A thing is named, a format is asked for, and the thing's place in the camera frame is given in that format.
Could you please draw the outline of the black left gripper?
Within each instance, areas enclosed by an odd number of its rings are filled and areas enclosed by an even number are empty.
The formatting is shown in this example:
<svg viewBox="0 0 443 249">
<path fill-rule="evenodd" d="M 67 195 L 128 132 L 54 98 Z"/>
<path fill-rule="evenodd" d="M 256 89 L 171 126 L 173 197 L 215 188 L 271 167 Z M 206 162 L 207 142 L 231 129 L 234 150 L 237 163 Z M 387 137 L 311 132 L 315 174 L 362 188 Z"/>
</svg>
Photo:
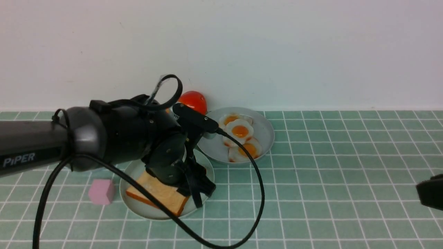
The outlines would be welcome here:
<svg viewBox="0 0 443 249">
<path fill-rule="evenodd" d="M 145 170 L 165 185 L 178 185 L 177 192 L 192 197 L 196 208 L 203 206 L 201 193 L 211 197 L 216 185 L 206 176 L 206 169 L 196 162 L 186 135 L 171 133 L 159 136 L 142 157 Z"/>
</svg>

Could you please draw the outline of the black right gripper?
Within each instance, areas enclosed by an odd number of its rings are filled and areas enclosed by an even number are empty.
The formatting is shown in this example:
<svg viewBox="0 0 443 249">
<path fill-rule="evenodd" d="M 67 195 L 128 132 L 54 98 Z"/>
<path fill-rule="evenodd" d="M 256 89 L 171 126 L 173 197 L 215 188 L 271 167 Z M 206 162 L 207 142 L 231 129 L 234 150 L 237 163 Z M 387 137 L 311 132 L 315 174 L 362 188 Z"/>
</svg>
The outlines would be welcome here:
<svg viewBox="0 0 443 249">
<path fill-rule="evenodd" d="M 436 210 L 443 209 L 443 175 L 438 174 L 416 185 L 422 205 Z"/>
</svg>

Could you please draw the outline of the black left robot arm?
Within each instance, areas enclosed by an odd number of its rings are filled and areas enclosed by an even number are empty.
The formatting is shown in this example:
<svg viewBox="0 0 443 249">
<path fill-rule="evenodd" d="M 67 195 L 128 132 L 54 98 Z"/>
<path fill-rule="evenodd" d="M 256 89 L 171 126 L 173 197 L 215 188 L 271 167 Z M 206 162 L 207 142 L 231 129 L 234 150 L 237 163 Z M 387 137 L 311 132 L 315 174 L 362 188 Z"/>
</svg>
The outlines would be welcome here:
<svg viewBox="0 0 443 249">
<path fill-rule="evenodd" d="M 141 160 L 145 171 L 178 193 L 210 197 L 216 189 L 206 170 L 197 163 L 193 148 L 204 127 L 215 122 L 177 104 L 185 118 L 170 109 L 150 111 L 117 101 L 92 100 L 88 107 L 72 107 L 51 120 L 1 121 L 1 177 L 36 169 L 87 154 L 108 164 Z"/>
</svg>

